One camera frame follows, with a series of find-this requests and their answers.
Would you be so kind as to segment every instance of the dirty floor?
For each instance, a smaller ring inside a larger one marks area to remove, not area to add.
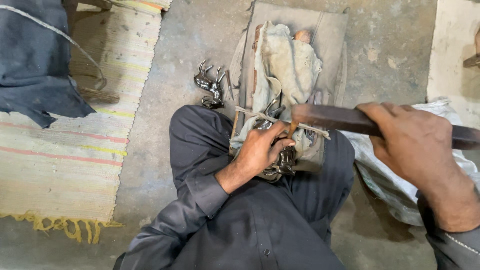
[[[435,0],[264,0],[342,12],[350,7],[344,106],[366,101],[415,104],[425,91]],[[35,232],[32,224],[0,219],[0,269],[111,269],[142,225],[176,199],[169,166],[168,125],[184,104],[205,95],[193,85],[197,65],[228,68],[250,0],[174,0],[164,14],[156,56],[130,133],[114,219],[98,245],[64,232]],[[435,269],[424,229],[396,221],[358,179],[332,224],[332,248],[347,269]]]

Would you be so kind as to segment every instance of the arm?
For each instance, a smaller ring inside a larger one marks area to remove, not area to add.
[[[130,243],[114,269],[162,269],[173,263],[188,238],[213,218],[234,190],[272,164],[280,151],[294,145],[282,136],[288,125],[278,121],[268,130],[251,130],[236,160],[219,172],[203,175],[194,169],[168,204]]]
[[[439,269],[480,266],[480,197],[452,156],[447,119],[410,106],[360,104],[384,139],[371,136],[375,156],[422,195],[419,209]]]

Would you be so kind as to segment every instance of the lap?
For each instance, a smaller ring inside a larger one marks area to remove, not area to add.
[[[185,105],[173,114],[170,164],[177,188],[203,162],[228,156],[232,128],[233,122],[226,115],[201,106]]]
[[[300,214],[324,240],[328,240],[330,223],[352,188],[355,158],[355,150],[343,134],[333,130],[330,137],[325,140],[320,173],[297,172],[280,179]]]

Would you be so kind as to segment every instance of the striped rug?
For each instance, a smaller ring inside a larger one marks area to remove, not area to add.
[[[169,2],[114,1],[110,11],[77,12],[72,38],[101,66],[102,92],[120,101],[90,101],[97,113],[85,118],[53,115],[58,120],[49,129],[19,113],[0,113],[0,217],[94,244],[100,225],[122,226],[112,220],[119,174],[152,66],[160,11]],[[71,51],[72,77],[95,88],[98,70],[77,48]]]

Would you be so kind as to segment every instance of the person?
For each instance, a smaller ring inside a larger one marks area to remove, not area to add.
[[[455,163],[445,118],[392,103],[360,104],[384,135],[376,157],[415,185],[439,269],[480,268],[480,199]],[[354,149],[338,131],[325,140],[319,174],[275,183],[256,177],[280,150],[289,124],[251,130],[228,155],[232,121],[186,105],[170,122],[170,160],[178,199],[142,228],[114,269],[343,269],[330,249],[330,222],[353,183]],[[281,138],[272,147],[275,138]]]

